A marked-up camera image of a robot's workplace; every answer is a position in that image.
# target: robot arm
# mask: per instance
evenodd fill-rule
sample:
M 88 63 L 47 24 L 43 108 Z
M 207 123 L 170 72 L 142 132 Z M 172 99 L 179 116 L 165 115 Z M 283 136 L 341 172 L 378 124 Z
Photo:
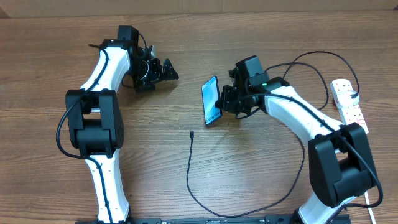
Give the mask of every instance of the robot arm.
M 376 185 L 358 157 L 352 153 L 340 161 L 336 157 L 337 152 L 349 151 L 340 139 L 344 138 L 376 174 L 366 133 L 359 124 L 343 125 L 307 103 L 281 77 L 269 79 L 257 56 L 238 62 L 230 75 L 234 85 L 223 87 L 216 102 L 218 108 L 234 114 L 251 114 L 251 108 L 258 106 L 288 126 L 308 147 L 314 193 L 296 210 L 292 223 L 324 224 L 341 205 Z
M 99 61 L 88 81 L 65 97 L 71 143 L 90 168 L 98 199 L 98 219 L 90 223 L 132 223 L 119 168 L 124 125 L 116 92 L 123 78 L 131 76 L 137 92 L 154 90 L 162 80 L 178 79 L 169 59 L 162 67 L 154 46 L 138 47 L 138 36 L 132 26 L 119 26 L 118 39 L 100 45 Z M 85 119 L 83 114 L 88 113 L 101 113 L 101 119 Z

